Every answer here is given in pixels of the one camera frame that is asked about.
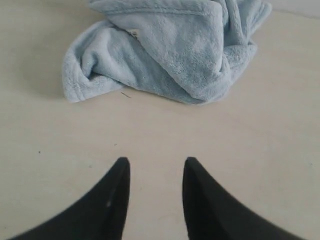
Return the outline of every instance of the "towel label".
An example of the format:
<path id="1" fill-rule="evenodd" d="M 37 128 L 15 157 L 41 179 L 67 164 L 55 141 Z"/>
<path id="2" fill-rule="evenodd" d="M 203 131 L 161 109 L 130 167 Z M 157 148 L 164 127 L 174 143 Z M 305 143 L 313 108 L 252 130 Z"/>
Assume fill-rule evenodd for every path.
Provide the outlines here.
<path id="1" fill-rule="evenodd" d="M 139 29 L 126 30 L 132 37 L 139 40 Z"/>

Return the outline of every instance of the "light blue towel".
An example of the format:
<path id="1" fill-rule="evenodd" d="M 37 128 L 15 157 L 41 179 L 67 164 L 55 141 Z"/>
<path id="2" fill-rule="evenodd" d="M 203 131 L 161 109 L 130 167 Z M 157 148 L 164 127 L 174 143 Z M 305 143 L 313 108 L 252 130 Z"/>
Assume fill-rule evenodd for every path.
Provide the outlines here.
<path id="1" fill-rule="evenodd" d="M 186 104 L 223 97 L 256 53 L 271 11 L 261 0 L 90 0 L 105 14 L 67 51 L 70 102 L 123 86 Z"/>

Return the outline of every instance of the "floor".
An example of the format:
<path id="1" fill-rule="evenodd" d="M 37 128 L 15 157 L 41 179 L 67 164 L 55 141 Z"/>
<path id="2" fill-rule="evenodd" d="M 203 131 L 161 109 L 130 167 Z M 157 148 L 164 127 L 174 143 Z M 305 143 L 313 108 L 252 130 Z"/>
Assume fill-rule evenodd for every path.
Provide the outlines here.
<path id="1" fill-rule="evenodd" d="M 273 12 L 221 102 L 123 89 L 68 103 L 62 58 L 101 19 L 83 0 L 0 1 L 0 239 L 68 207 L 120 156 L 132 168 L 124 240 L 187 239 L 187 156 L 263 217 L 320 239 L 320 19 Z"/>

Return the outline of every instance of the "fleece towel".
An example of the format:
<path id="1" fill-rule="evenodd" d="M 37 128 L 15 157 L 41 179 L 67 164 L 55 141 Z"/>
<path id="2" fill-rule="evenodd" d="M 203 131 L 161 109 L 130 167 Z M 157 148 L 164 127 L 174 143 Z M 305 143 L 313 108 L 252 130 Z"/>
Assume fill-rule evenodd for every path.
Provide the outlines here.
<path id="1" fill-rule="evenodd" d="M 105 20 L 82 33 L 62 69 L 79 102 L 123 86 L 186 104 L 219 100 L 256 53 L 271 11 L 261 0 L 90 0 Z"/>

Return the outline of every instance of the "white wall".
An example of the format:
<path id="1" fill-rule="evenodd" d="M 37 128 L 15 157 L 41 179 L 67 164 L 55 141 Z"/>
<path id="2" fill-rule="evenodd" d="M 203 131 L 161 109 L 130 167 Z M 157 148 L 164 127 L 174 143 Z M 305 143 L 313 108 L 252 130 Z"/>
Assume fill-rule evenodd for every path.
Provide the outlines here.
<path id="1" fill-rule="evenodd" d="M 273 9 L 320 18 L 320 0 L 265 0 Z"/>

